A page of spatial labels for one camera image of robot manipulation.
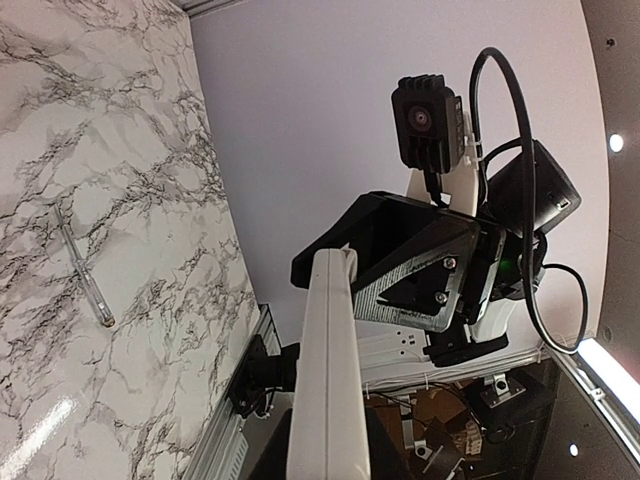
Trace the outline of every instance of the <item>light fixture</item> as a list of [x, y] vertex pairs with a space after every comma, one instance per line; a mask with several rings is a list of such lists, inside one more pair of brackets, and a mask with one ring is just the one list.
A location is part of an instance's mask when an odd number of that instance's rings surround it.
[[629, 413], [640, 422], [640, 385], [609, 352], [593, 338], [580, 344], [578, 353], [606, 383]]
[[624, 139], [620, 135], [614, 133], [609, 137], [609, 148], [612, 152], [618, 153], [622, 147], [624, 147]]

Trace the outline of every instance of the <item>black camera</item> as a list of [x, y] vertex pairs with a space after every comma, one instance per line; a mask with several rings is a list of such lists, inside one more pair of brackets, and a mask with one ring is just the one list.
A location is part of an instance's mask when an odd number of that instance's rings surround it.
[[464, 153], [462, 99], [444, 76], [405, 77], [391, 101], [402, 162], [425, 175], [455, 169]]

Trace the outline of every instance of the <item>screw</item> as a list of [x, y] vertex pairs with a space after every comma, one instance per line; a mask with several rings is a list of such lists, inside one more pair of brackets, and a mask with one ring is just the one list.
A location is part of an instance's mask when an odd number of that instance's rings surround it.
[[447, 303], [447, 300], [449, 300], [449, 295], [444, 292], [436, 292], [434, 298], [437, 303], [439, 303], [440, 305], [444, 305], [445, 303]]
[[453, 257], [447, 257], [442, 261], [442, 265], [447, 270], [453, 270], [454, 268], [456, 268], [456, 259]]

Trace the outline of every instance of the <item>black mount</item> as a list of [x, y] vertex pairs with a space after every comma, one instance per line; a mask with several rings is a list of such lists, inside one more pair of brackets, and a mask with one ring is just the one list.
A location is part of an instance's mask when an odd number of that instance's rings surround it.
[[295, 391], [299, 356], [299, 343], [282, 348], [280, 355], [269, 356], [262, 336], [254, 335], [229, 388], [235, 411], [242, 418], [254, 412], [261, 416], [267, 413], [270, 394]]

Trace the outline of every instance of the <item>marble surface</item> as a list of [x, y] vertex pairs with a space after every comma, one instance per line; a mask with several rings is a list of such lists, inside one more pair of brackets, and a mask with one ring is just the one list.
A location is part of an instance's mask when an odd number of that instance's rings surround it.
[[188, 19], [3, 0], [0, 85], [0, 479], [180, 478], [258, 319]]

